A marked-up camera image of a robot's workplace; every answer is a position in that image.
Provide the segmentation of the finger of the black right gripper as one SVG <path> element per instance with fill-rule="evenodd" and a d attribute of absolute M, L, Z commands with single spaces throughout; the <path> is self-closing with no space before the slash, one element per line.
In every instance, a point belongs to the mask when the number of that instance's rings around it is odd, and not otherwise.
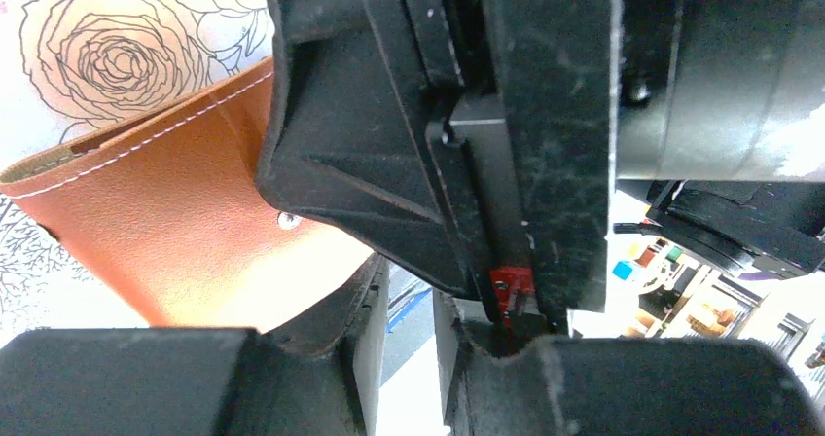
<path fill-rule="evenodd" d="M 275 90 L 256 186 L 479 300 L 435 146 L 465 86 L 446 0 L 267 0 Z"/>

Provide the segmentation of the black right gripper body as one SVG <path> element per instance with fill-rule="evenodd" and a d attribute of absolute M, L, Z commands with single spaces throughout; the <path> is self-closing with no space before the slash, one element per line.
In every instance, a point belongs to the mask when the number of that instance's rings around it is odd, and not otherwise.
<path fill-rule="evenodd" d="M 403 0 L 436 101 L 416 134 L 447 244 L 393 259 L 513 321 L 530 291 L 553 330 L 605 306 L 623 0 Z"/>

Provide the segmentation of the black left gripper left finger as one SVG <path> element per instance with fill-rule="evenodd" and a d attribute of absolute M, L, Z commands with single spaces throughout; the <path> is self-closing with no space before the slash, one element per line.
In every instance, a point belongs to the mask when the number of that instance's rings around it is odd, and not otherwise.
<path fill-rule="evenodd" d="M 1 351 L 5 435 L 371 435 L 388 262 L 278 328 L 40 329 Z"/>

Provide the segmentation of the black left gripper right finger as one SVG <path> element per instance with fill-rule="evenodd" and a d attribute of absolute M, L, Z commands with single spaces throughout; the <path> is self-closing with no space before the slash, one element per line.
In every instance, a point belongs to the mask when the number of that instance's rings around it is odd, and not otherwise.
<path fill-rule="evenodd" d="M 443 419 L 453 435 L 820 435 L 791 369 L 755 342 L 570 339 L 511 330 L 433 298 Z"/>

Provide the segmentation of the brown leather card holder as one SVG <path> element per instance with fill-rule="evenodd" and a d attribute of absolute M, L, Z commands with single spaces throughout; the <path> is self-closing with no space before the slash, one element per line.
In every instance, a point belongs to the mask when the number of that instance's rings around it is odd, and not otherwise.
<path fill-rule="evenodd" d="M 276 328 L 371 249 L 268 205 L 254 175 L 275 67 L 15 163 L 2 193 L 152 326 Z"/>

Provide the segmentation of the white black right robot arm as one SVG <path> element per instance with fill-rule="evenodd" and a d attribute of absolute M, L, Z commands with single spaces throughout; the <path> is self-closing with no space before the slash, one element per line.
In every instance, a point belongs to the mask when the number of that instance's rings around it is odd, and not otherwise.
<path fill-rule="evenodd" d="M 501 320 L 605 306 L 617 187 L 736 276 L 824 266 L 824 0 L 267 0 L 256 185 Z"/>

